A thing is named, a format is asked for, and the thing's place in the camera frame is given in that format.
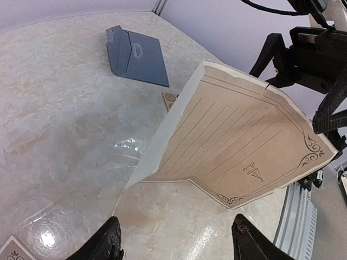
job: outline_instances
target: paper sheet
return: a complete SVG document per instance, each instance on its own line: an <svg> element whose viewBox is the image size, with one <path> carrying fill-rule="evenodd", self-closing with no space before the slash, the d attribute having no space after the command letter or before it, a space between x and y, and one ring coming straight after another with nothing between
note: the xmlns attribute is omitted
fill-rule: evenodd
<svg viewBox="0 0 347 260"><path fill-rule="evenodd" d="M182 181L227 208L325 166L337 151L280 90L204 61L172 106L132 182Z"/></svg>

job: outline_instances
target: decorative border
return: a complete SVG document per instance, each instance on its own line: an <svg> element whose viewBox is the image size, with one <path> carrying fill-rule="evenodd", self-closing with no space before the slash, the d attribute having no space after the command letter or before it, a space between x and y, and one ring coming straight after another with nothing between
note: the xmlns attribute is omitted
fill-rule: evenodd
<svg viewBox="0 0 347 260"><path fill-rule="evenodd" d="M319 157L321 157L322 155L325 154L324 151L321 149L320 145L317 144L317 142L315 140L313 140L309 134L307 134L307 136L305 136L305 133L304 133L303 136L304 136L305 146L307 147L307 149L310 152L301 159L300 163L298 164L298 166L296 168L294 168L292 170L293 172L291 174L293 174L299 168L304 167L306 164L310 164L313 161L316 161ZM223 202L225 202L228 205L238 203L239 201L252 195L252 194L248 194L248 195L240 196L240 197L227 198L226 196L219 194L219 193L216 193L216 192L213 192L213 194L218 199L221 199Z"/></svg>
<svg viewBox="0 0 347 260"><path fill-rule="evenodd" d="M11 241L13 241L21 250L23 250L23 252L29 257L30 260L36 260L36 257L29 251L29 249L27 249L14 235L11 235L10 238L5 242L5 244L0 248L0 254L5 250L5 248L10 244ZM9 256L7 256L6 260L24 260L24 258L20 256L18 252L13 251Z"/></svg>

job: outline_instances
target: printed line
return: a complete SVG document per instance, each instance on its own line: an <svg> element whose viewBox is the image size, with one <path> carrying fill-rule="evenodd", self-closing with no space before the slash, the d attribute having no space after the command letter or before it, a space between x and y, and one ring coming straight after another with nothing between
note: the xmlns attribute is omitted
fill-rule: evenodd
<svg viewBox="0 0 347 260"><path fill-rule="evenodd" d="M254 190L254 191L252 191L252 192L246 194L245 196L252 196L253 194L257 194L257 193L259 193L259 192L262 192L263 190L265 190L266 188L268 188L269 185L271 185L271 184L279 183L279 182L282 181L283 179L289 177L289 176L292 175L294 172L296 172L296 171L294 171L294 172L290 173L291 171L293 171L293 170L295 170L295 169L297 169L297 168L298 168L298 167L296 166L296 167L290 169L289 171L287 171L286 173L284 173L284 174L281 175L280 177L274 179L273 181L269 182L268 184L266 184L266 185L264 185L264 186L261 186L260 188L257 188L256 190Z"/></svg>
<svg viewBox="0 0 347 260"><path fill-rule="evenodd" d="M248 110L246 110L229 128L228 128L228 130L226 130L226 132L217 140L217 141L215 141L214 142L214 144L212 144L210 147L208 147L207 148L207 150L209 149L209 148L211 148L212 146L214 146L216 143L218 143L219 142L219 140L221 140L221 138L223 137L223 136L225 136L225 134L226 133L228 133L229 132L229 130L246 114L248 112ZM221 145L219 145L219 147L221 147L222 145L224 145L227 141L229 141L230 140L230 138L228 138L224 143L222 143ZM195 171L196 169L198 169L203 163L201 163L200 165L198 165L197 167L195 167L195 169L194 170L192 170L192 172L193 171Z"/></svg>
<svg viewBox="0 0 347 260"><path fill-rule="evenodd" d="M199 146L199 148L189 157L189 159L184 163L184 165L195 155L195 153L204 145L204 144L206 144L209 140L210 140L210 138L219 130L219 128L220 127L222 127L222 125L224 125L224 123L226 122L226 121L228 121L228 119L238 110L239 108L237 108L236 110L234 110L232 113L231 113L231 115L230 116L228 116L226 119L225 119L225 121L223 122L223 123L221 123L221 125L220 126L218 126L217 128L216 128L216 130L210 135L210 137L201 145L201 146ZM200 156L199 156L199 158L197 158L183 173L185 173L186 171L188 171L189 170L189 168L190 167L192 167L193 165L194 165L194 163L196 163L196 161L198 160L198 159L200 159L203 155L205 154L205 152L203 153L203 154L201 154Z"/></svg>
<svg viewBox="0 0 347 260"><path fill-rule="evenodd" d="M249 130L251 130L256 124L258 124L258 123L260 122L260 120L264 118L264 116L265 116L265 115L263 115L257 122L255 122L250 128L248 128L247 131L245 131L239 138L237 138L237 139L236 139L235 141L233 141L230 145L228 145L228 147L226 147L222 152L220 152L220 153L219 153L212 161L210 161L205 167L207 167L209 164L211 164L219 155L221 155L226 149L228 149L228 148L229 148L231 145L233 145L236 141L240 140ZM205 176L209 175L211 172L213 172L215 169L217 169L217 168L218 168L219 166L221 166L222 164L216 166L213 170L211 170L210 172L208 172Z"/></svg>
<svg viewBox="0 0 347 260"><path fill-rule="evenodd" d="M172 137L170 138L169 142L171 141L172 138L174 138L174 136L176 135L176 133L178 132L178 130L181 129L181 127L183 126L184 122L188 119L188 117L190 116L190 114L194 111L194 109L197 107L197 105L200 103L200 101L202 100L202 97L199 99L199 101L197 102L197 104L193 107L193 109L189 112L188 116L183 120L182 124L180 124L180 126L175 130L175 132L173 133Z"/></svg>
<svg viewBox="0 0 347 260"><path fill-rule="evenodd" d="M217 119L217 117L226 109L228 107L228 105L226 105L225 106L225 108L223 108L223 110L222 111L220 111L220 113L215 117L215 119L212 121L212 122L214 122L216 119ZM221 124L221 125L223 125L233 114L234 114L234 112L230 115L230 116L228 116L225 120L224 120L224 122ZM208 139L207 140L205 140L205 142L203 143L203 144L201 144L196 150L195 150L195 152L188 158L188 160L174 173L174 174L176 174L180 169L182 169L182 167L184 166L184 165L186 165L187 164L187 162L196 154L196 152L204 145L204 144L206 144L206 142L211 138L211 136L215 133L215 132L217 132L217 130L221 127L221 125L219 125L217 128L216 128L216 130L208 137Z"/></svg>
<svg viewBox="0 0 347 260"><path fill-rule="evenodd" d="M209 75L206 75L206 74L205 74L205 76L206 76L206 77L209 77L209 78L211 78L211 79L214 79L214 80L221 81L221 82L226 83L226 84L228 84L228 85L232 85L232 86L234 86L234 87L236 87L236 88L241 88L241 89L243 89L243 90L246 90L246 91L252 92L252 93L254 93L254 94L263 96L262 94L259 94L258 92L252 91L252 90L247 89L247 88L242 88L242 87L240 87L240 86L238 86L238 85L235 85L235 84L232 84L232 83L230 83L230 82L227 82L227 81L224 81L224 80L220 80L220 79L217 79L217 78L215 78L215 77L212 77L212 76L209 76Z"/></svg>
<svg viewBox="0 0 347 260"><path fill-rule="evenodd" d="M254 115L252 115L240 128L239 128L239 130L237 130L237 132L236 133L234 133L230 138L228 138L228 140L227 141L229 141L235 134L237 134L253 117L255 117L255 115L257 115L257 112L255 112L255 114ZM239 138L237 138L235 141L233 141L230 145L228 145L222 152L220 152L217 156L219 156L221 153L223 153L226 149L228 149L231 145L233 145L233 143L234 142L236 142L237 140L239 140L241 137L243 137L243 135L245 135L254 125L252 125L250 128L248 128ZM207 161L207 159L209 159L213 154L214 154L214 152L216 152L220 147L221 147L222 145L219 145L219 147L217 148L217 149L215 149L207 158L206 158L206 160L205 161ZM207 163L205 166L203 166L203 167L207 167L208 165L210 165L211 164L211 162L213 162L214 161L214 159L216 159L216 157L215 158L213 158L209 163Z"/></svg>
<svg viewBox="0 0 347 260"><path fill-rule="evenodd" d="M216 87L220 87L220 88L229 90L229 91L231 91L231 92L236 92L236 93L239 93L239 94L244 95L244 96L249 96L250 98L257 99L257 100L259 100L259 101L261 101L261 102L264 102L264 103L267 103L267 104L269 104L269 105L272 105L272 106L276 107L276 108L277 108L277 109L289 120L289 122L292 123L292 125L293 125L301 134L304 134L302 129L300 130L299 127L297 127L297 126L294 124L294 122L293 122L293 121L292 121L281 109L278 108L278 106L272 104L271 102L265 101L265 100L260 99L260 98L258 98L258 97L254 97L254 96L247 95L247 94L242 93L242 92L238 92L238 91L233 90L233 89L230 89L230 88L226 88L226 87L223 87L223 86L214 84L214 83L209 82L209 81L206 81L206 80L201 80L201 82L205 82L205 83L214 85L214 86L216 86ZM262 95L262 97L264 97L264 98L266 98L266 99L272 100L271 98L266 97L266 96L264 96L264 95ZM282 108L290 115L290 112L288 112L287 109L286 109L280 102L278 102L278 101L276 101L276 100L272 100L272 101L278 103L278 104L280 105L280 107L282 107ZM300 127L302 127L302 126L300 125L300 123L299 123L295 118L294 118L294 121L295 121Z"/></svg>
<svg viewBox="0 0 347 260"><path fill-rule="evenodd" d="M223 108L219 113L218 115L208 124L208 126L204 129L204 131L202 131L196 138L193 142L191 142L189 144L189 146L184 150L184 152L181 154L181 156L176 160L176 162L174 164L172 164L172 166L170 167L170 169L168 169L168 171L166 172L166 174L169 173L169 171L173 168L173 166L181 159L181 157L186 153L186 151L190 148L190 146L193 145L193 143L195 143L195 141L201 136L203 135L203 133L209 128L209 126L217 119L217 117L224 111L224 109L227 108L228 105L225 106L225 108Z"/></svg>
<svg viewBox="0 0 347 260"><path fill-rule="evenodd" d="M205 117L205 115L210 111L210 109L213 107L213 105L216 103L216 101L215 102L213 102L213 104L212 104L212 106L210 106L210 108L209 109L207 109L207 111L203 114L203 116L199 119L199 121L196 123L196 125L189 131L189 133L181 140L181 142L179 142L179 144L177 145L177 147L175 148L175 150L173 151L173 153L170 155L170 157L166 160L166 162L163 164L163 166L171 159L171 157L173 156L173 154L176 152L176 150L179 148L179 146L181 145L181 143L185 140L185 138L187 138L188 137L188 135L194 130L194 128L200 123L200 121Z"/></svg>
<svg viewBox="0 0 347 260"><path fill-rule="evenodd" d="M225 172L223 172L221 175L219 175L218 177L216 177L215 179L213 179L212 181L218 179L219 177L223 176L224 174L226 174L228 171L230 171L232 168L236 167L237 165L239 165L240 163L242 163L244 160L246 160L248 157L250 157L252 154L254 154L256 151L258 151L260 148L262 148L265 144L267 144L268 142L270 142L273 138L275 138L278 134L280 134L282 132L279 131L277 134L275 134L273 137L271 137L269 140L267 140L265 143L263 143L261 146L259 146L256 150L254 150L250 155L248 155L247 157L245 157L242 161L240 161L239 163L235 164L234 166L230 167L229 169L227 169Z"/></svg>

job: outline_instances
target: black cable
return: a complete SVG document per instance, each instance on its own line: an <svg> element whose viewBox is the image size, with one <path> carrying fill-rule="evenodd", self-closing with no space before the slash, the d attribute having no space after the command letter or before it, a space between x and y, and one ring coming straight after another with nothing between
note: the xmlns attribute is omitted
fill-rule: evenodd
<svg viewBox="0 0 347 260"><path fill-rule="evenodd" d="M250 5L251 7L254 7L258 10L261 10L261 11L265 11L265 12L271 12L273 14L278 14L278 15L290 15L290 16L299 16L299 15L303 15L303 14L300 14L298 12L291 12L291 11L282 11L282 10L277 10L277 9L272 9L272 8L268 8L268 7L265 7L265 6L262 6L260 4L255 4L253 2L251 2L250 0L241 0L243 1L245 4L248 4Z"/></svg>
<svg viewBox="0 0 347 260"><path fill-rule="evenodd" d="M345 6L345 8L347 9L347 1L346 0L342 0L341 2Z"/></svg>

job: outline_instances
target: white marble surface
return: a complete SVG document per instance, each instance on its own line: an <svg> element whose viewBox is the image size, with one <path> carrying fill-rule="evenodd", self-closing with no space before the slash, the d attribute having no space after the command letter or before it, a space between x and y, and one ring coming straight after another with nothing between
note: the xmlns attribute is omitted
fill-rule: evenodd
<svg viewBox="0 0 347 260"><path fill-rule="evenodd" d="M216 60L152 13L79 16L0 35L0 244L14 233L39 259L65 259L72 254L111 215L142 151L165 116L161 92L166 88L111 74L105 30L118 24L160 39L173 92L179 93L201 59ZM219 230L218 236L213 235L215 244L206 244L202 250L213 252L211 246L224 247L227 245L221 240L231 241L230 214L222 209L216 212L208 198L201 198L203 206L197 206L195 200L187 199L186 192L201 194L175 188L186 185L137 184L126 191L124 198L128 194L134 203L143 205L122 200L119 205L124 207L117 209L141 209L146 215L152 214L154 226L160 227L160 233L149 229L142 234L139 248L148 252L150 239L170 232L174 226L168 221L176 215L187 221L182 226L190 234L196 230L198 236L202 229L212 236ZM143 201L137 200L139 191ZM244 209L269 238L276 231L284 195L285 191L279 191L262 203L247 205L252 210ZM147 211L157 203L151 200L153 196L163 205L178 206L173 210L165 206L159 221L159 211L157 215ZM182 213L176 212L180 207L184 207ZM128 241L139 242L141 237L136 220L130 222L132 211L119 213L121 221L129 219L122 223L127 257L145 259L136 247L128 250L132 248ZM208 223L213 218L217 227L210 229ZM198 219L199 224L195 226L192 219ZM188 252L187 245L191 245L179 248L182 244L173 241L187 234L176 234L168 243L163 240L160 247L152 249L159 255L172 252L174 258L170 259L204 259L175 255ZM220 259L231 259L230 250L225 250Z"/></svg>

